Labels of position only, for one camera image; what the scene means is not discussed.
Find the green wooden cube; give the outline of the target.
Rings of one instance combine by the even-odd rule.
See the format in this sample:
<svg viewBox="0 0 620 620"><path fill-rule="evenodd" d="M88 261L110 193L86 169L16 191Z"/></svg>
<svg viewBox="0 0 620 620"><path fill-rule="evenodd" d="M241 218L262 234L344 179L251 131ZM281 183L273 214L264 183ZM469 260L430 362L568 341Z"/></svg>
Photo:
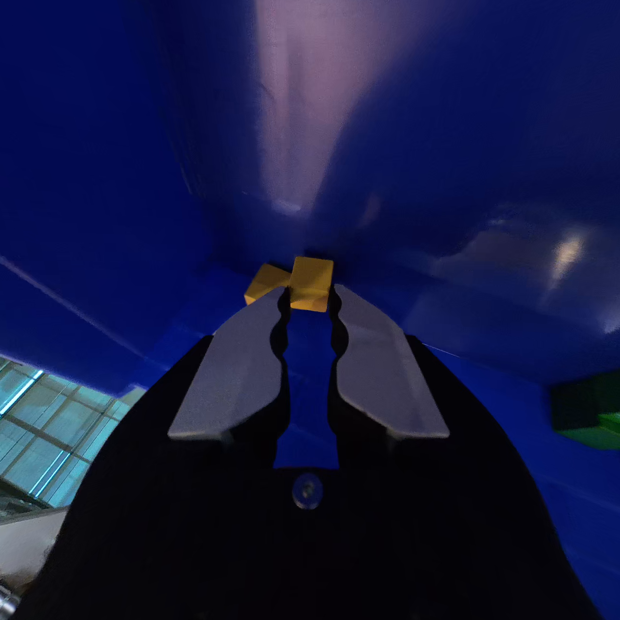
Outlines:
<svg viewBox="0 0 620 620"><path fill-rule="evenodd" d="M619 370L549 388L554 431L601 451L619 451Z"/></svg>

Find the blue plastic bin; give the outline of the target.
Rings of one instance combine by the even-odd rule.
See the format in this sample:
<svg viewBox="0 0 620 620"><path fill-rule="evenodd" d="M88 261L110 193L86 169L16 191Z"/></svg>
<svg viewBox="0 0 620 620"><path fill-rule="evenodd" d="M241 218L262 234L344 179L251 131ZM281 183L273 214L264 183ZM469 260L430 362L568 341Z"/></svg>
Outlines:
<svg viewBox="0 0 620 620"><path fill-rule="evenodd" d="M619 619L619 1L1 1L1 351L120 392L264 262L417 336L505 427Z"/></svg>

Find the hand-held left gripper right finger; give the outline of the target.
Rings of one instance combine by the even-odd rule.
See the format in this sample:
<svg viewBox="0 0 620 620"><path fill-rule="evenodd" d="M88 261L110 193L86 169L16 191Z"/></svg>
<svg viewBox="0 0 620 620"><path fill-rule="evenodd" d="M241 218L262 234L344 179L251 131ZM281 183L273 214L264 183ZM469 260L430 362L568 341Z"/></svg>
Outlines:
<svg viewBox="0 0 620 620"><path fill-rule="evenodd" d="M383 468L410 440L450 437L404 331L342 284L329 296L329 426L340 468Z"/></svg>

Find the yellow wooden cube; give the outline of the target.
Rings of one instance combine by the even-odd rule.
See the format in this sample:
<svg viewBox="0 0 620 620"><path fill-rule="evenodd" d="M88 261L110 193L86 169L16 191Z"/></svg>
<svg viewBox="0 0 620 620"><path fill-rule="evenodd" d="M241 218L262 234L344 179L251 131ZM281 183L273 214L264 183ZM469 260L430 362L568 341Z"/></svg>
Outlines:
<svg viewBox="0 0 620 620"><path fill-rule="evenodd" d="M290 307L325 313L328 309L334 262L296 257L290 276Z"/></svg>
<svg viewBox="0 0 620 620"><path fill-rule="evenodd" d="M261 265L244 293L245 304L251 305L276 288L288 287L290 278L289 271L268 263Z"/></svg>

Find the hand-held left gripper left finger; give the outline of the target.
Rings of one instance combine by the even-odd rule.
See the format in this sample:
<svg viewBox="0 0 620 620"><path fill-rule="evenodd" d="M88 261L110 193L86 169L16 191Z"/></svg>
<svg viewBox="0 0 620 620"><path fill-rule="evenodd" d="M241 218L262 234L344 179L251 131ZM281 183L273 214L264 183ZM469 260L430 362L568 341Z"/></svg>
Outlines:
<svg viewBox="0 0 620 620"><path fill-rule="evenodd" d="M290 291L278 286L214 333L172 421L176 448L223 467L273 468L291 421Z"/></svg>

